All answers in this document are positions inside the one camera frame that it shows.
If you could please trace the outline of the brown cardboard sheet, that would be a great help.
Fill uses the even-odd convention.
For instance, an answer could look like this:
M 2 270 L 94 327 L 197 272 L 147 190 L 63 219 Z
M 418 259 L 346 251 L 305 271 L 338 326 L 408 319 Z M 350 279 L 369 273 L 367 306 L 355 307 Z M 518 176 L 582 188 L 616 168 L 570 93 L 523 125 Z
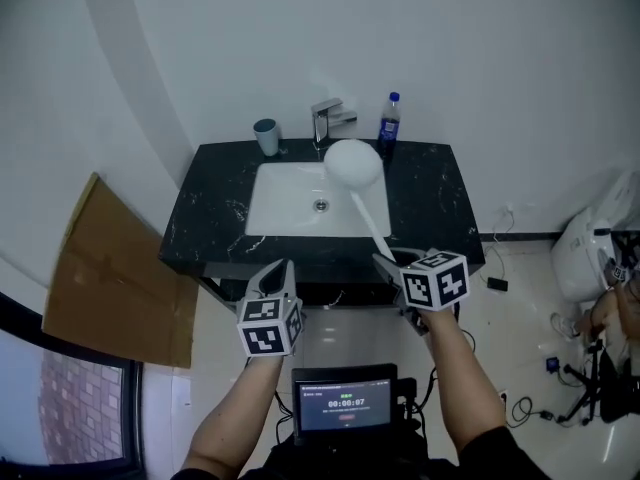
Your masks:
M 123 359 L 190 368 L 198 285 L 160 261 L 160 244 L 92 174 L 65 230 L 43 332 Z

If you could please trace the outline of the small timer screen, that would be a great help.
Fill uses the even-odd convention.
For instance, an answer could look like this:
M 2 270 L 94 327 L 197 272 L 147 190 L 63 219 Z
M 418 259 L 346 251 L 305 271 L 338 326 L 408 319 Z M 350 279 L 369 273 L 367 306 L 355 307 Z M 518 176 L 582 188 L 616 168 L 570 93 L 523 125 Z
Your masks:
M 384 436 L 399 420 L 397 366 L 391 363 L 291 371 L 294 439 L 335 444 Z

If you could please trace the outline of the chrome faucet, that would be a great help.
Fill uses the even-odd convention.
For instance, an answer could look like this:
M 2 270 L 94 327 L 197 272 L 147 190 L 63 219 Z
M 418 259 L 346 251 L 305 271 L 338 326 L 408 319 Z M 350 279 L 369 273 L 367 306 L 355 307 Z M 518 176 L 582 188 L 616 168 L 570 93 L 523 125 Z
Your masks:
M 344 108 L 340 98 L 331 98 L 311 107 L 313 140 L 316 150 L 326 147 L 330 141 L 330 131 L 357 121 L 354 110 Z

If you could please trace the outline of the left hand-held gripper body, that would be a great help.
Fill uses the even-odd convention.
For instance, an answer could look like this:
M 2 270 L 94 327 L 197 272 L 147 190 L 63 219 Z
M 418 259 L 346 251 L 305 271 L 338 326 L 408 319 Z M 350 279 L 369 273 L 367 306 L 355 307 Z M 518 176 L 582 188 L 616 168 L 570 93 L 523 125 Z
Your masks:
M 237 329 L 248 357 L 289 356 L 304 331 L 295 295 L 241 300 Z

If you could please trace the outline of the white sink basin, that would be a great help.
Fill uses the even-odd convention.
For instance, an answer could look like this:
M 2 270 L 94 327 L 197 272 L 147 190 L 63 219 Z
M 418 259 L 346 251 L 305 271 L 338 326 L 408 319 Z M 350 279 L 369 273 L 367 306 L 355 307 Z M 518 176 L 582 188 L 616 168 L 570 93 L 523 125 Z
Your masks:
M 361 194 L 384 238 L 391 221 L 384 175 Z M 317 213 L 313 203 L 326 199 L 329 210 Z M 269 163 L 259 167 L 245 233 L 265 237 L 362 238 L 371 235 L 350 192 L 336 183 L 321 162 Z

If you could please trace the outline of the person's left forearm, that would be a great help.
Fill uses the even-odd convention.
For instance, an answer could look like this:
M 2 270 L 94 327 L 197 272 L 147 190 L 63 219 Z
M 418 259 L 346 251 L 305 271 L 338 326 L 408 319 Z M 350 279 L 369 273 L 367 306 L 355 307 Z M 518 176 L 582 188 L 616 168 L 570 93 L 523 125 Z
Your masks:
M 255 450 L 281 374 L 281 356 L 249 361 L 229 392 L 197 428 L 183 468 L 236 480 Z

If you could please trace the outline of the person's right forearm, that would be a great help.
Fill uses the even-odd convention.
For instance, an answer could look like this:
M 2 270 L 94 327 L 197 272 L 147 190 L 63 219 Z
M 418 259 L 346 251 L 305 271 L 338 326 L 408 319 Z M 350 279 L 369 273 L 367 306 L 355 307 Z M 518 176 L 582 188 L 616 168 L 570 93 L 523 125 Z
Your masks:
M 429 330 L 444 425 L 461 452 L 477 437 L 506 425 L 504 405 L 452 311 L 422 311 L 420 317 Z

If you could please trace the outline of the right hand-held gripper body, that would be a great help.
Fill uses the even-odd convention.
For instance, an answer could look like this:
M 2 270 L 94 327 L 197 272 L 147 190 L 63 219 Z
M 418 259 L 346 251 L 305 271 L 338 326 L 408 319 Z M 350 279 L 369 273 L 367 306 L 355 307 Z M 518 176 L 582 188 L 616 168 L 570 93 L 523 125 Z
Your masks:
M 420 335 L 429 330 L 420 312 L 440 312 L 457 309 L 470 295 L 467 258 L 464 255 L 438 251 L 429 253 L 399 268 L 404 303 L 402 312 L 413 329 Z

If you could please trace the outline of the dark soda bottle blue cap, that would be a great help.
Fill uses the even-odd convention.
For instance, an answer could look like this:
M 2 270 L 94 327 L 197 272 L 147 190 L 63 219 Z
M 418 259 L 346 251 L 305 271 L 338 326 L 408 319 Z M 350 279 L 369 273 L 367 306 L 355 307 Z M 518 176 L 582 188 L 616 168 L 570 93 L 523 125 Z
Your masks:
M 377 137 L 377 150 L 382 158 L 392 154 L 400 125 L 400 95 L 391 92 L 381 113 Z

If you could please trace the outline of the white long-handled brush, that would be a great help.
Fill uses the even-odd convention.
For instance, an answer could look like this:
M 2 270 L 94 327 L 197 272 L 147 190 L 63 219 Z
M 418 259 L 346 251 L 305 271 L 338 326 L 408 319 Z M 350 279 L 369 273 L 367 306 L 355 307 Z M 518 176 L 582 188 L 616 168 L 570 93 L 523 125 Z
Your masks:
M 383 162 L 376 150 L 358 139 L 342 139 L 326 150 L 324 166 L 336 183 L 349 190 L 379 253 L 394 262 L 395 257 L 390 247 L 361 197 L 361 194 L 374 185 L 383 174 Z

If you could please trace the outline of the black framed window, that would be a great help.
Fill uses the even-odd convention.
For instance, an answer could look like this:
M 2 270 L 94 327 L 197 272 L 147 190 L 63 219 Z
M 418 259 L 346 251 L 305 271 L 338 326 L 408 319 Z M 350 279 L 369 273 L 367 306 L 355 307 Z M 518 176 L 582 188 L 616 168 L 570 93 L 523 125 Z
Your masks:
M 0 480 L 145 480 L 141 363 L 42 321 L 0 293 Z

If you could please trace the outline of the black marble vanity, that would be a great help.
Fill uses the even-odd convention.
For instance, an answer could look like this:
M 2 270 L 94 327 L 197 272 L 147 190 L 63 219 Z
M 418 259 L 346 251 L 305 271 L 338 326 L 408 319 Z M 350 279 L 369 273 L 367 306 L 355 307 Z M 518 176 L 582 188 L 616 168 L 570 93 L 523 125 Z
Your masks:
M 307 306 L 388 306 L 396 291 L 376 271 L 365 238 L 251 237 L 246 219 L 256 174 L 267 162 L 256 141 L 200 146 L 176 199 L 159 258 L 233 304 L 247 282 L 281 258 L 295 265 Z M 469 197 L 450 146 L 399 141 L 385 162 L 391 235 L 396 248 L 431 248 L 485 263 Z

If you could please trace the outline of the black tripod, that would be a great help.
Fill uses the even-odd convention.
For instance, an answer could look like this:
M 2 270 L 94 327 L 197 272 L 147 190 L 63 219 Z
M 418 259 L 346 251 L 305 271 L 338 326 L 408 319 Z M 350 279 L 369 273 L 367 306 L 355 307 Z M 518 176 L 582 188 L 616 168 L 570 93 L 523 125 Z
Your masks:
M 613 423 L 632 414 L 640 416 L 640 376 L 632 374 L 631 361 L 627 359 L 618 371 L 602 339 L 591 344 L 587 352 L 592 359 L 589 376 L 570 365 L 563 367 L 565 373 L 582 383 L 584 392 L 572 409 L 567 414 L 558 416 L 556 422 L 560 425 L 569 422 L 583 408 L 588 409 L 588 414 L 579 420 L 582 426 L 594 419 L 596 409 L 599 409 L 604 423 Z

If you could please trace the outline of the grey cup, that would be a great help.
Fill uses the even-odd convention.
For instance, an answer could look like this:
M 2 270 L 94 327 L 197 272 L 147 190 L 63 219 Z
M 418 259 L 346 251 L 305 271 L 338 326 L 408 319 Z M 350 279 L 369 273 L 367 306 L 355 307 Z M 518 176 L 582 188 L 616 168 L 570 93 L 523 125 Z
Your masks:
M 253 125 L 253 132 L 259 147 L 266 157 L 272 157 L 279 153 L 280 127 L 271 118 L 263 118 Z

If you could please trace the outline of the person's black clothing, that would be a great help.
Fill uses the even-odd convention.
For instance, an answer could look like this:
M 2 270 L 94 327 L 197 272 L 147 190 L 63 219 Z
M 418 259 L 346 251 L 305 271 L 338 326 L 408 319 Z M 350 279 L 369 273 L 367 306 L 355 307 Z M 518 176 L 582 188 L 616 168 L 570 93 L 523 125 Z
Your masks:
M 288 438 L 272 448 L 263 466 L 238 480 L 551 480 L 505 427 L 487 431 L 466 445 L 458 465 L 429 458 L 426 443 L 417 434 L 410 442 L 419 450 L 413 460 L 384 455 L 356 459 L 323 457 Z

